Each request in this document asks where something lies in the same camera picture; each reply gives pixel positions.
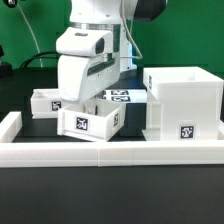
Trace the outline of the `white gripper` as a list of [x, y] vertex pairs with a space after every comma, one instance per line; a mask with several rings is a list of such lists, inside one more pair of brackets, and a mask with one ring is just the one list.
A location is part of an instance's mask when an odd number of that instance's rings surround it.
[[[119, 53], [113, 33], [69, 27], [56, 41], [58, 89], [65, 101], [83, 103], [116, 83], [120, 76]], [[94, 115], [99, 106], [94, 107]]]

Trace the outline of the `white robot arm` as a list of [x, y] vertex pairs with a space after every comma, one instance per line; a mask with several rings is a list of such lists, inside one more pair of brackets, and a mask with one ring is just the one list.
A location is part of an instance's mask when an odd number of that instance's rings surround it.
[[168, 0], [71, 0], [70, 26], [56, 41], [62, 100], [97, 112], [95, 96], [120, 77], [120, 50], [133, 39], [126, 22], [151, 22]]

